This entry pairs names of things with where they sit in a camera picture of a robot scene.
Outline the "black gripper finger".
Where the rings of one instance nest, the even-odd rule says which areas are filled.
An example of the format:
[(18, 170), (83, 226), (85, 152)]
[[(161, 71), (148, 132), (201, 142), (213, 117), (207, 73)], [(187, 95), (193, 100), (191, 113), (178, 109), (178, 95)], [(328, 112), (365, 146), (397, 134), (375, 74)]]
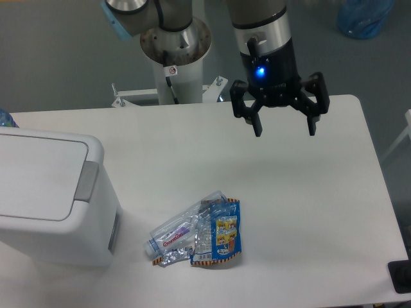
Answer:
[(314, 136), (317, 123), (329, 110), (330, 98), (324, 75), (315, 72), (307, 80), (299, 78), (297, 88), (293, 91), (291, 107), (306, 116), (310, 136)]
[[(249, 93), (255, 100), (251, 107), (244, 101), (245, 93)], [(258, 115), (263, 106), (261, 93), (258, 88), (241, 80), (235, 80), (229, 90), (233, 114), (236, 118), (244, 118), (245, 122), (252, 125), (256, 137), (260, 137), (263, 131)]]

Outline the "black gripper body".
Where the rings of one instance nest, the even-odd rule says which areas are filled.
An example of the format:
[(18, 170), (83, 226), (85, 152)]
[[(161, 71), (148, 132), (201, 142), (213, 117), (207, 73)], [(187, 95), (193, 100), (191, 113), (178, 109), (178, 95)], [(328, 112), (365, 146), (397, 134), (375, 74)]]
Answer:
[(241, 54), (245, 68), (247, 91), (256, 99), (267, 96), (267, 107), (303, 107), (301, 78), (298, 75), (293, 40), (289, 39), (279, 49), (263, 54), (258, 50), (258, 40), (247, 41), (248, 54)]

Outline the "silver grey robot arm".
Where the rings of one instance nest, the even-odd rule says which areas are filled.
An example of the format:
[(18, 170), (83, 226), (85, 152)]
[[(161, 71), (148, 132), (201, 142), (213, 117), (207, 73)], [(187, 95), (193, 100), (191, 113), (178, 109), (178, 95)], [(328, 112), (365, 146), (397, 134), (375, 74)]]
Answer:
[[(151, 34), (148, 45), (161, 65), (198, 60), (202, 40), (192, 1), (102, 1), (101, 7), (122, 39)], [(307, 117), (309, 133), (315, 135), (330, 100), (322, 73), (307, 80), (298, 74), (286, 3), (228, 1), (227, 8), (247, 76), (230, 88), (234, 116), (260, 136), (262, 107), (291, 106)]]

